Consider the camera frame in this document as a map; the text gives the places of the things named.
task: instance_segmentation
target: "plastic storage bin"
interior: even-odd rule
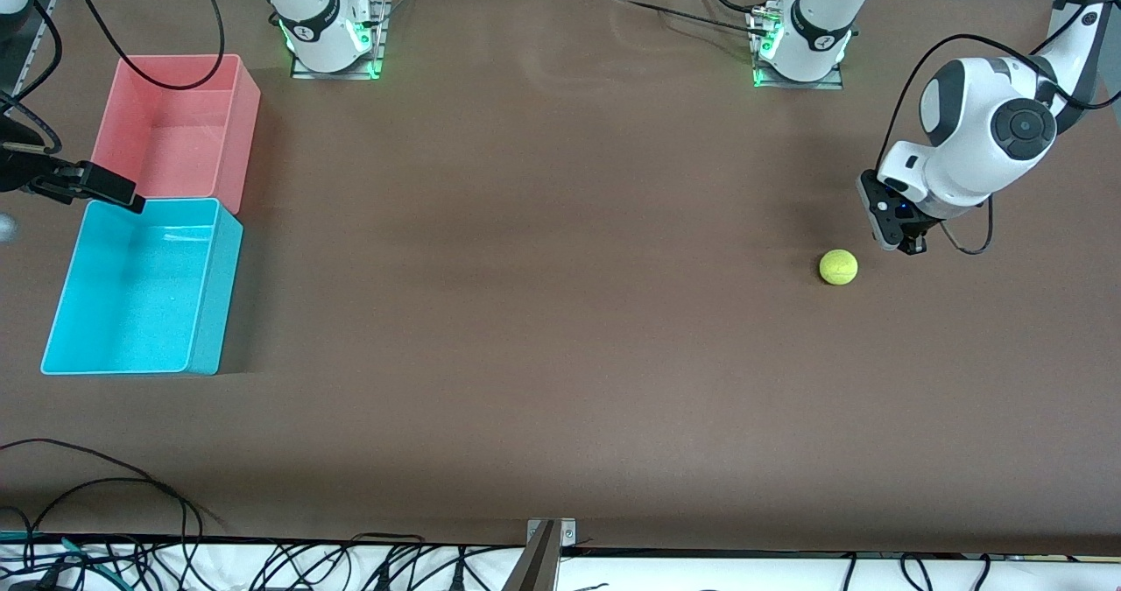
[[[131,57],[154,79],[191,83],[213,55]],[[217,197],[237,214],[261,92],[237,55],[193,90],[164,90],[118,62],[92,161],[137,183],[148,198]]]
[[[241,251],[217,200],[157,200],[132,214],[85,210],[45,375],[213,375]]]

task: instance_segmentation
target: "pink plastic bin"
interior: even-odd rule
[[[198,81],[214,64],[213,55],[130,58],[172,84]],[[118,62],[90,159],[136,182],[145,197],[217,197],[237,214],[260,100],[237,55],[184,91],[157,87]]]

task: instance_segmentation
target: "tennis ball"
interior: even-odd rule
[[[825,252],[817,270],[822,279],[831,285],[847,285],[856,277],[856,257],[847,250]]]

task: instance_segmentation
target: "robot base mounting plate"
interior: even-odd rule
[[[353,64],[333,73],[321,73],[309,70],[293,56],[293,79],[315,79],[330,81],[374,81],[381,79],[381,64],[386,59],[386,39],[389,36],[389,11],[392,0],[370,0],[370,21],[373,22],[369,33],[371,47]]]
[[[775,67],[760,57],[754,58],[754,83],[756,87],[791,87],[796,90],[844,90],[844,84],[841,81],[841,68],[839,66],[833,66],[825,79],[818,81],[812,81],[809,83],[804,83],[800,81],[791,81],[785,76],[778,74]]]

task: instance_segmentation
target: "table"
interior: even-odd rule
[[[215,48],[205,0],[95,1],[132,53]],[[854,191],[929,45],[1029,48],[1046,0],[870,0],[837,93],[753,89],[741,37],[621,0],[411,0],[381,81],[291,81],[265,0],[220,3],[262,92],[222,371],[43,377],[82,207],[6,194],[3,440],[139,464],[214,534],[517,543],[566,516],[592,545],[1121,550],[1112,116],[1001,193],[980,258],[880,251]],[[55,19],[28,102],[81,159],[117,58],[81,1]],[[815,275],[836,247],[847,287]],[[115,474],[0,462],[29,508]],[[128,486],[57,515],[178,532]]]

